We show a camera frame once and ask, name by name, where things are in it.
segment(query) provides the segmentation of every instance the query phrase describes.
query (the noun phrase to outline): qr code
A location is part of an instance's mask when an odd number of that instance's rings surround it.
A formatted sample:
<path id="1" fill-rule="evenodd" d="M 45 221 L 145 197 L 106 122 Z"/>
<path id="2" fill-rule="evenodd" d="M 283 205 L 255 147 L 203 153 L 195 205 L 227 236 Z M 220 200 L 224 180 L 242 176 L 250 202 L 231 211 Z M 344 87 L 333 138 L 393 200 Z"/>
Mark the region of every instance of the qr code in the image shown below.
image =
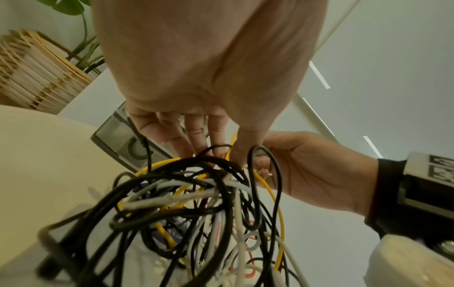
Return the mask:
<path id="1" fill-rule="evenodd" d="M 436 165 L 443 165 L 446 167 L 454 168 L 454 159 L 451 158 L 430 156 L 429 160 L 431 163 Z"/>
<path id="2" fill-rule="evenodd" d="M 454 170 L 452 169 L 429 165 L 428 176 L 447 183 L 454 183 Z"/>

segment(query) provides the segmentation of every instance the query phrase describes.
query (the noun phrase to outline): wicker basket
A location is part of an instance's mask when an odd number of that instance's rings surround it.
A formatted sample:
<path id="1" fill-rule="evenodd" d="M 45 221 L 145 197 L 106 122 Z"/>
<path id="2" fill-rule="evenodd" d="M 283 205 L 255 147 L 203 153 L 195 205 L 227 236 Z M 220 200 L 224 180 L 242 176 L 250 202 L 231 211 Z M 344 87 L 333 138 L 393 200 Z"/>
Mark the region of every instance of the wicker basket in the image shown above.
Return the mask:
<path id="1" fill-rule="evenodd" d="M 94 77 L 37 32 L 11 31 L 0 42 L 0 93 L 24 108 L 58 114 Z"/>

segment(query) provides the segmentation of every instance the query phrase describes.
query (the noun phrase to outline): light strip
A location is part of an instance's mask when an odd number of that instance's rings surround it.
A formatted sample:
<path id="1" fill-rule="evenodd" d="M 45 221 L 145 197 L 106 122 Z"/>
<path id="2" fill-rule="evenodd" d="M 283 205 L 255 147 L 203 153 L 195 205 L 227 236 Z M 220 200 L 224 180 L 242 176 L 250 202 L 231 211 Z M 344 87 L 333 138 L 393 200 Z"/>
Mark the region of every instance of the light strip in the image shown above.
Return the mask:
<path id="1" fill-rule="evenodd" d="M 322 120 L 322 118 L 317 114 L 317 112 L 311 107 L 311 105 L 306 101 L 305 98 L 301 97 L 303 99 L 303 101 L 306 103 L 306 105 L 309 107 L 309 109 L 311 109 L 311 111 L 315 114 L 315 116 L 318 118 L 319 121 L 322 122 L 323 126 L 325 126 L 325 128 L 330 132 L 330 134 L 333 136 L 333 137 L 336 137 L 334 135 L 334 133 L 330 130 L 330 128 L 328 128 L 328 126 L 326 125 L 326 123 Z"/>
<path id="2" fill-rule="evenodd" d="M 312 61 L 309 61 L 309 66 L 311 67 L 311 69 L 314 71 L 314 73 L 317 75 L 317 77 L 320 79 L 320 81 L 322 82 L 322 84 L 325 86 L 326 89 L 330 89 L 330 85 L 328 85 L 328 82 L 325 80 L 325 78 L 323 78 L 322 74 L 320 73 L 320 71 L 317 69 L 317 67 L 314 65 L 314 63 L 312 63 Z"/>
<path id="3" fill-rule="evenodd" d="M 383 158 L 382 154 L 378 151 L 377 147 L 373 144 L 373 142 L 370 140 L 370 138 L 368 136 L 364 136 L 364 139 L 367 141 L 367 143 L 370 145 L 370 147 L 374 150 L 377 157 Z"/>

